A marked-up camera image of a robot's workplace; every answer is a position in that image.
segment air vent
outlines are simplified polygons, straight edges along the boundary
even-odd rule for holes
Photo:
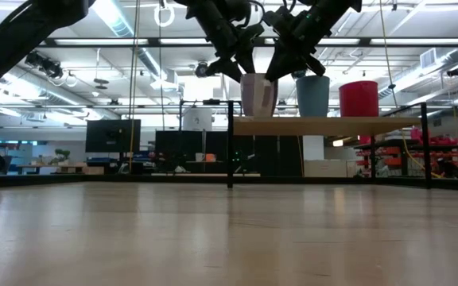
[[[436,64],[436,49],[431,48],[429,51],[420,55],[421,68],[429,68]]]

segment black monitor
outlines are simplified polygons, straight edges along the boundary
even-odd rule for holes
[[[86,152],[130,152],[132,141],[131,120],[97,120],[87,122]],[[141,143],[141,121],[134,120],[131,152],[138,152]]]

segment white cylinder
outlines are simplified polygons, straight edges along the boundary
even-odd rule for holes
[[[183,130],[185,131],[212,131],[211,108],[186,108],[183,115]]]

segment black metal frame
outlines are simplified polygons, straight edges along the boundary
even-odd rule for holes
[[[109,182],[162,182],[162,183],[209,183],[209,184],[227,184],[231,189],[235,183],[241,184],[390,184],[403,186],[425,186],[458,189],[458,180],[433,180],[430,166],[430,145],[429,145],[429,125],[427,117],[426,103],[418,103],[421,106],[421,126],[423,129],[423,150],[425,154],[425,179],[420,178],[377,178],[376,177],[376,159],[375,138],[371,137],[371,178],[305,178],[305,177],[233,177],[233,144],[234,144],[234,104],[239,101],[217,101],[203,102],[205,105],[217,105],[226,103],[229,108],[227,124],[227,178],[223,177],[203,177],[203,176],[136,176],[136,175],[57,175],[57,176],[0,176],[0,187],[22,186],[31,184],[54,184],[64,182],[84,182],[84,181],[109,181]],[[413,106],[403,107],[385,116],[391,116]]]
[[[277,37],[258,37],[254,39],[255,47],[270,47],[274,46],[272,41],[266,41],[275,39]],[[163,44],[162,39],[166,40],[183,40],[183,39],[196,39],[200,40],[200,43],[196,44]],[[350,47],[360,47],[360,48],[384,48],[384,42],[373,43],[372,40],[381,40],[382,37],[337,37],[338,40],[358,40],[355,43],[342,43],[342,44],[325,44],[320,42],[316,45],[318,48],[350,48]],[[395,44],[394,40],[400,39],[432,39],[440,40],[440,43],[436,44],[425,44],[425,43],[408,43],[408,44]],[[389,48],[458,48],[458,43],[452,44],[449,40],[458,39],[458,37],[387,37]],[[103,41],[111,40],[112,43],[102,43]],[[205,41],[203,37],[140,37],[138,39],[142,43],[139,44],[139,47],[142,48],[198,48],[198,47],[211,47],[212,44]],[[61,41],[78,41],[79,43],[75,44],[64,44]],[[99,44],[81,44],[81,41],[101,41]],[[121,38],[121,37],[84,37],[84,38],[72,38],[72,37],[50,37],[43,41],[43,44],[39,45],[37,48],[134,48],[134,38]]]
[[[430,140],[429,140],[429,116],[427,115],[427,102],[420,102],[413,104],[411,106],[405,106],[398,108],[396,110],[392,110],[383,115],[383,117],[389,117],[392,115],[400,114],[406,110],[410,110],[415,106],[420,106],[420,118],[421,118],[421,139],[423,140],[423,153],[424,153],[424,168],[425,168],[425,187],[427,189],[432,188],[433,186],[433,175],[432,175],[432,166],[430,164]],[[401,155],[402,155],[402,165],[404,165],[405,161],[404,158],[407,159],[407,155],[404,154],[403,149],[406,146],[401,147]]]
[[[235,138],[235,103],[239,104],[240,115],[242,114],[242,102],[239,100],[204,100],[204,101],[188,101],[188,100],[180,100],[180,133],[183,130],[183,105],[185,103],[193,103],[194,106],[197,103],[202,103],[204,106],[219,106],[220,103],[227,104],[227,188],[232,189],[234,184],[234,168],[233,168],[233,160],[234,160],[234,138]]]

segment cardboard box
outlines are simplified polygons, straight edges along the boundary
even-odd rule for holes
[[[305,162],[306,177],[346,178],[346,160],[307,160]]]
[[[104,168],[103,167],[84,167],[83,173],[85,175],[103,175]]]

